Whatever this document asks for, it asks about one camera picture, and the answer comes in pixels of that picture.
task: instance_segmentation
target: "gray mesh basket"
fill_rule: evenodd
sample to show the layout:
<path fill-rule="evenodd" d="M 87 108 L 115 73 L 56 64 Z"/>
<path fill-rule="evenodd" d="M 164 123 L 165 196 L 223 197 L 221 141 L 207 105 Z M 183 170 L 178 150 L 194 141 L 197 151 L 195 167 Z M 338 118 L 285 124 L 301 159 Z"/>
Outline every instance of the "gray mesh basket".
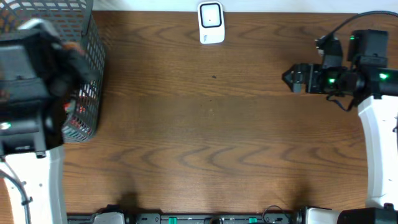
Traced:
<path fill-rule="evenodd" d="M 91 15 L 93 0 L 2 0 L 0 8 L 0 33 L 15 30 L 22 22 L 39 17 L 51 21 L 62 40 L 80 42 L 91 69 L 99 70 L 101 78 L 72 93 L 65 105 L 68 117 L 62 131 L 66 142 L 92 138 L 97 126 L 106 56 Z"/>

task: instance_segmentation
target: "green connector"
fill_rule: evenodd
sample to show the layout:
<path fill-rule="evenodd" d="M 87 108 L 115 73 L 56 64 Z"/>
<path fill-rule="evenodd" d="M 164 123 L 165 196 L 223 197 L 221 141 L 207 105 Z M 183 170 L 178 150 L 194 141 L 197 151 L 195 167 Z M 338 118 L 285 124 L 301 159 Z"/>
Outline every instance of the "green connector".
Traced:
<path fill-rule="evenodd" d="M 249 223 L 257 223 L 257 218 L 249 218 Z"/>
<path fill-rule="evenodd" d="M 177 218 L 169 218 L 169 224 L 177 224 Z"/>

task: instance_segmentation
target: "white device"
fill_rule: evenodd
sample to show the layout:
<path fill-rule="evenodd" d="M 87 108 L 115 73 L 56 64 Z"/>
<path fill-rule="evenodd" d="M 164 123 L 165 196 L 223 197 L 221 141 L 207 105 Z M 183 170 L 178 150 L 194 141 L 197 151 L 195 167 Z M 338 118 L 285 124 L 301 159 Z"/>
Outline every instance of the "white device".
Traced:
<path fill-rule="evenodd" d="M 223 6 L 218 1 L 202 2 L 198 5 L 200 42 L 215 44 L 224 41 L 225 25 Z"/>

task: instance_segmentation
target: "wood grain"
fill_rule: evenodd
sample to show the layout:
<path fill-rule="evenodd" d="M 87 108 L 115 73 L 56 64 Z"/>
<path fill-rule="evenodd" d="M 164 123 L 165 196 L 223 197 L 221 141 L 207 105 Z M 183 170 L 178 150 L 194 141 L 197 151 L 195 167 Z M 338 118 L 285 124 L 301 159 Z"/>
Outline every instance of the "wood grain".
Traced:
<path fill-rule="evenodd" d="M 320 62 L 313 40 L 351 15 L 226 13 L 218 45 L 200 44 L 195 13 L 94 16 L 108 48 L 103 105 L 96 137 L 65 146 L 68 212 L 109 203 L 165 213 L 364 206 L 356 110 L 293 95 L 280 79 L 293 63 Z M 398 67 L 397 23 L 378 19 L 338 36 L 346 49 L 353 29 L 390 31 Z M 10 223 L 3 186 L 0 194 L 0 223 Z"/>

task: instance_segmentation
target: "metal basket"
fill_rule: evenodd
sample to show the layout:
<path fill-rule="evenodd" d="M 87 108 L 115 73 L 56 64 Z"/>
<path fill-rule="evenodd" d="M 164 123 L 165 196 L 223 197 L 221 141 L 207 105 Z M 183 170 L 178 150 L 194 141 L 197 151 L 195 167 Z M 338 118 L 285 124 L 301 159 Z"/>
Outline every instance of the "metal basket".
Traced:
<path fill-rule="evenodd" d="M 62 131 L 65 142 L 91 139 L 97 126 L 106 57 L 91 15 L 93 0 L 2 0 L 0 8 L 0 33 L 15 30 L 22 22 L 39 17 L 51 21 L 62 40 L 80 42 L 91 69 L 99 71 L 101 78 L 71 94 Z"/>

